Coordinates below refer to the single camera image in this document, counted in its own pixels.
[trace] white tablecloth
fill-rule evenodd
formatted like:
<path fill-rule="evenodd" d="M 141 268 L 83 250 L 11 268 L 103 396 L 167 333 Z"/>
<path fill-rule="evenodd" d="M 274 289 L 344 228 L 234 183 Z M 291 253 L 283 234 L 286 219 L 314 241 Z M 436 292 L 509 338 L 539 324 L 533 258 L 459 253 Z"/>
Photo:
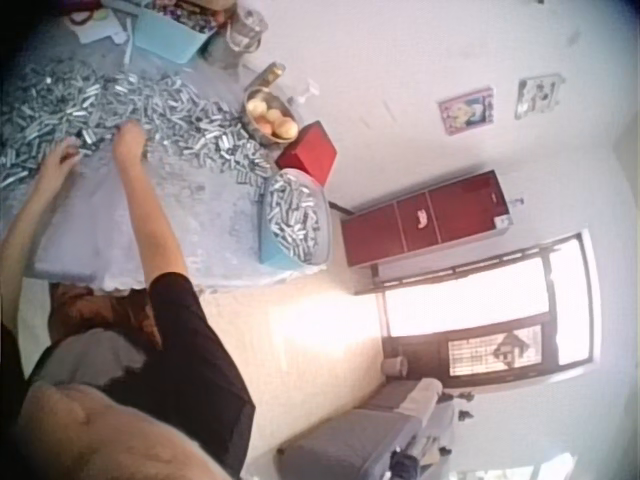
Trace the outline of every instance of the white tablecloth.
<path fill-rule="evenodd" d="M 43 28 L 23 62 L 52 57 L 82 58 L 97 70 L 122 68 L 125 46 L 110 38 L 80 45 L 61 21 Z M 242 89 L 200 59 L 172 64 L 134 48 L 129 70 L 138 74 L 180 74 L 206 97 L 240 105 Z M 29 275 L 100 290 L 144 286 L 133 231 L 110 144 L 83 159 L 41 232 Z M 268 285 L 298 273 L 259 263 L 259 209 L 253 187 L 238 185 L 235 172 L 195 169 L 178 158 L 153 158 L 148 171 L 180 240 L 192 281 L 205 289 Z M 0 231 L 23 203 L 29 186 L 0 196 Z"/>

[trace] red box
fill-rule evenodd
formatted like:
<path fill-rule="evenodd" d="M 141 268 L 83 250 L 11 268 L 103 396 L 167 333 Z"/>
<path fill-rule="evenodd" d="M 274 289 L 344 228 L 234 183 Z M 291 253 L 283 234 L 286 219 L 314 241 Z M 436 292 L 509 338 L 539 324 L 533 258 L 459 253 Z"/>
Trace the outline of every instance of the red box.
<path fill-rule="evenodd" d="M 285 147 L 276 160 L 276 165 L 281 170 L 302 170 L 324 186 L 337 155 L 338 151 L 322 123 L 313 122 L 300 130 L 298 138 Z"/>

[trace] picture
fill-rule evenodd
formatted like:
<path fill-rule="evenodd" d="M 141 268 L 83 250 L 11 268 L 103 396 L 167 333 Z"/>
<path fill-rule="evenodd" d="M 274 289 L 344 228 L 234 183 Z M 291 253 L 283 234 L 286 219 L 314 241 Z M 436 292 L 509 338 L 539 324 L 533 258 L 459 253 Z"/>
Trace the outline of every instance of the picture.
<path fill-rule="evenodd" d="M 493 95 L 493 88 L 487 87 L 439 102 L 447 135 L 493 123 Z"/>
<path fill-rule="evenodd" d="M 565 79 L 559 74 L 541 77 L 523 78 L 518 86 L 516 120 L 532 113 L 545 113 L 553 110 L 558 103 L 558 92 Z"/>

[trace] cabinet door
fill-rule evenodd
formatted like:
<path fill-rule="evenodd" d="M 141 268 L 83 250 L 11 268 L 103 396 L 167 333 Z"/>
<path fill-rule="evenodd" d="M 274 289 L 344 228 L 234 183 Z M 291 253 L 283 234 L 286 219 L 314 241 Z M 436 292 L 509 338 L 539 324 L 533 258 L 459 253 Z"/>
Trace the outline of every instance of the cabinet door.
<path fill-rule="evenodd" d="M 430 190 L 429 198 L 443 243 L 493 231 L 494 219 L 509 213 L 493 171 Z"/>
<path fill-rule="evenodd" d="M 342 238 L 350 267 L 404 253 L 394 204 L 342 221 Z"/>
<path fill-rule="evenodd" d="M 438 231 L 426 192 L 396 202 L 407 251 L 437 245 Z"/>

